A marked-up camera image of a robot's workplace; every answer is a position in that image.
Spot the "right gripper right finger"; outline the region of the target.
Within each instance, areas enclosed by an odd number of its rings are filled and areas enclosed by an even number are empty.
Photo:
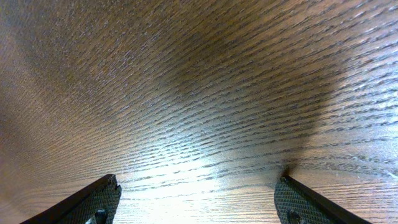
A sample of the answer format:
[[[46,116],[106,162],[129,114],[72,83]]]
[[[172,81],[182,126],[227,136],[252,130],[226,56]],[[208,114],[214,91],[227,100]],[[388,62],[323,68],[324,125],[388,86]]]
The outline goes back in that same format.
[[[275,185],[274,205],[283,224],[369,224],[288,175]]]

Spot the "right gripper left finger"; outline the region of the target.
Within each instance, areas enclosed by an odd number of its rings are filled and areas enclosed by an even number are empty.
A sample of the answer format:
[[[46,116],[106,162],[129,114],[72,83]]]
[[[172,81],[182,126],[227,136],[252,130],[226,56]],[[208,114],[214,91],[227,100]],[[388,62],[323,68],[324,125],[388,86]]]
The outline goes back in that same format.
[[[21,224],[112,224],[121,198],[114,174],[106,174]]]

